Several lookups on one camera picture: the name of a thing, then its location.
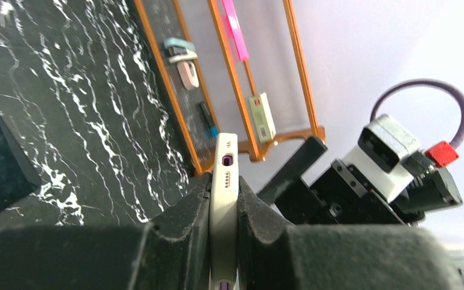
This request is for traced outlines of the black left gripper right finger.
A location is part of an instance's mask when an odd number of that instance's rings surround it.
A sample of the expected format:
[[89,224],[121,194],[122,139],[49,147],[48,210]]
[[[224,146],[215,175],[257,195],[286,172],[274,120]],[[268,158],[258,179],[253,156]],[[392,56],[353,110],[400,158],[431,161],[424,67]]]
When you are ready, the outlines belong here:
[[437,239],[403,225],[294,225],[239,179],[242,289],[464,289]]

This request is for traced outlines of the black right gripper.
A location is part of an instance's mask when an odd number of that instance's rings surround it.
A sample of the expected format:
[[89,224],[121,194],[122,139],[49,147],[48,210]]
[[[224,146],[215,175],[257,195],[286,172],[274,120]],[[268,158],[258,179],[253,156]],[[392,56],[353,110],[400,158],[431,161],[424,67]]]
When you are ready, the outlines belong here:
[[309,137],[258,192],[266,204],[301,224],[406,224],[424,220],[424,212],[404,213],[382,197],[354,165],[340,159],[311,185],[301,179],[327,151],[315,136]]

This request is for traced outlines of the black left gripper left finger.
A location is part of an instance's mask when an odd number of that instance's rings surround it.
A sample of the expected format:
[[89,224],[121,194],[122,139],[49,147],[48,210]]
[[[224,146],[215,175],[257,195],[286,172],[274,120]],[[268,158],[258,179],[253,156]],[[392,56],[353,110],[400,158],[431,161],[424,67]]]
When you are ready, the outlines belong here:
[[143,226],[0,231],[0,289],[207,289],[211,180]]

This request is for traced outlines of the beige cased smartphone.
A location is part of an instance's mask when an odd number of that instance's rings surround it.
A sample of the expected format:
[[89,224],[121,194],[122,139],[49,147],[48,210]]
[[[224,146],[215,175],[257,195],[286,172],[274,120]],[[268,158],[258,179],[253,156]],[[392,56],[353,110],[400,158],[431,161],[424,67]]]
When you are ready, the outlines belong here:
[[219,133],[214,155],[210,193],[210,289],[235,289],[239,166],[237,135]]

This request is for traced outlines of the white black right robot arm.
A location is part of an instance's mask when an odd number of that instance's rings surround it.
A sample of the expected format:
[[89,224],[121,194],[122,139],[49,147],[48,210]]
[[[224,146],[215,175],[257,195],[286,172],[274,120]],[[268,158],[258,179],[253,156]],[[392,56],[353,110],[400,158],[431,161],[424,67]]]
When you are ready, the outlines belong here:
[[448,169],[436,167],[421,152],[386,173],[355,146],[307,185],[302,175],[326,150],[317,137],[307,139],[258,197],[296,225],[412,225],[429,211],[463,204]]

